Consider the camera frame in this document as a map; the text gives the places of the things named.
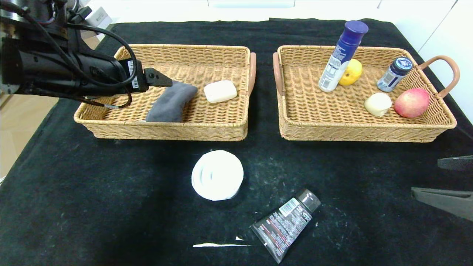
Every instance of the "rolled towel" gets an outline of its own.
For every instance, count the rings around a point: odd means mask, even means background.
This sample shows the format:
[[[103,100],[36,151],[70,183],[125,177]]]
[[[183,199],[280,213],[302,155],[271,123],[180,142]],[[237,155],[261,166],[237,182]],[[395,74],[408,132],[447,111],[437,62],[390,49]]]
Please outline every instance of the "rolled towel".
[[[197,161],[191,183],[195,192],[208,200],[234,197],[243,181],[240,160],[228,151],[211,151]]]
[[[184,106],[196,93],[195,86],[173,80],[173,85],[154,102],[146,122],[182,122]]]

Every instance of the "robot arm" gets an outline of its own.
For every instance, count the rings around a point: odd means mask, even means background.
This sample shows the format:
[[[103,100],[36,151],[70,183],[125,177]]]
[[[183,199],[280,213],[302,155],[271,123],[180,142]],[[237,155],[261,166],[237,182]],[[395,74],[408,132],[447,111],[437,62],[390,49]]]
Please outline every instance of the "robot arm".
[[[128,44],[116,34],[77,24],[90,9],[66,10],[67,0],[0,0],[0,90],[71,98],[104,106],[91,97],[147,91],[172,86],[170,78],[153,68],[143,69]],[[90,49],[80,30],[101,32],[125,46],[130,59],[117,61]]]

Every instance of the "white debris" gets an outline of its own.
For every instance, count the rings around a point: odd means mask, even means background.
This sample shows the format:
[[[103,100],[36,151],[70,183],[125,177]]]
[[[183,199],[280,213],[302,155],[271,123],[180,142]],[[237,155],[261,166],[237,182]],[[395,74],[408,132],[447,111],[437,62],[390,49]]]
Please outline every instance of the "white debris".
[[[205,247],[212,247],[212,248],[220,248],[220,247],[249,247],[251,245],[238,245],[238,244],[215,244],[215,243],[202,243],[193,245],[193,248],[205,248]]]

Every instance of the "wooden floor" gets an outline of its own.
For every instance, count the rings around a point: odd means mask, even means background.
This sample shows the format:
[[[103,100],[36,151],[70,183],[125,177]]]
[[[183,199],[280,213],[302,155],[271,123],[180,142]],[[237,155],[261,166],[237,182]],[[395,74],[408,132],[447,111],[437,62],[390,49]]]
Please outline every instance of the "wooden floor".
[[[34,95],[1,97],[0,179],[7,175],[39,124],[58,101],[56,98]]]

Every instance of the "white wall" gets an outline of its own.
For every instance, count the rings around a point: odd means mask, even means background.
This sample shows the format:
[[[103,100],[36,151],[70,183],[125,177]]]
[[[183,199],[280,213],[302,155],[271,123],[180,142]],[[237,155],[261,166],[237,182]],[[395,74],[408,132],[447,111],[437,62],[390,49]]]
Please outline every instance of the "white wall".
[[[263,21],[269,18],[362,19],[393,22],[424,60],[435,55],[452,57],[463,73],[452,96],[473,122],[473,89],[468,73],[473,71],[469,29],[464,34],[457,25],[468,27],[473,0],[91,0],[92,9],[103,6],[114,23],[142,21]],[[233,6],[237,8],[215,8]],[[452,74],[446,63],[431,69],[444,86]]]
[[[461,78],[451,94],[473,123],[473,85],[470,80],[473,72],[473,36],[469,29],[470,23],[468,23],[472,11],[473,1],[459,0],[419,54],[424,60],[439,54],[447,55],[455,60],[460,68]],[[430,65],[430,69],[444,86],[452,81],[453,74],[447,63],[437,61]]]

